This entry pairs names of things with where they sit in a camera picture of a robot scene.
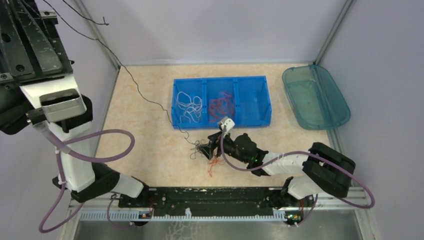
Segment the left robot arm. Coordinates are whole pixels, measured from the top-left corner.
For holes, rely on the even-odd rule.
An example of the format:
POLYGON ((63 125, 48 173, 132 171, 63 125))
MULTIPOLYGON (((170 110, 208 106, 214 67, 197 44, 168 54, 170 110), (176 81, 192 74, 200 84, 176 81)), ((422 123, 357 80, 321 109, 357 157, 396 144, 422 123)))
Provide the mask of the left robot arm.
POLYGON ((138 207, 149 203, 149 187, 107 166, 130 153, 89 155, 92 101, 81 93, 72 61, 57 32, 57 13, 33 0, 0 3, 0 130, 17 134, 32 126, 55 146, 59 174, 53 183, 79 203, 106 193, 121 194, 138 207))

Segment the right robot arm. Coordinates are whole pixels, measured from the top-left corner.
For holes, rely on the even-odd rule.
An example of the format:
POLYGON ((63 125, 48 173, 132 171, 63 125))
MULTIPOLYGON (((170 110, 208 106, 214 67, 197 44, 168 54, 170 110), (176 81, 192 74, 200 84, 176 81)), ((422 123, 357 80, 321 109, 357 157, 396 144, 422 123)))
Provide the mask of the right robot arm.
POLYGON ((308 151, 284 155, 262 150, 244 133, 231 139, 221 132, 208 136, 207 143, 198 143, 196 150, 211 160, 213 157, 233 158, 246 164, 244 172, 261 176, 286 174, 281 199, 295 206, 301 199, 320 193, 337 198, 348 195, 351 177, 356 168, 353 160, 322 142, 315 142, 308 151))

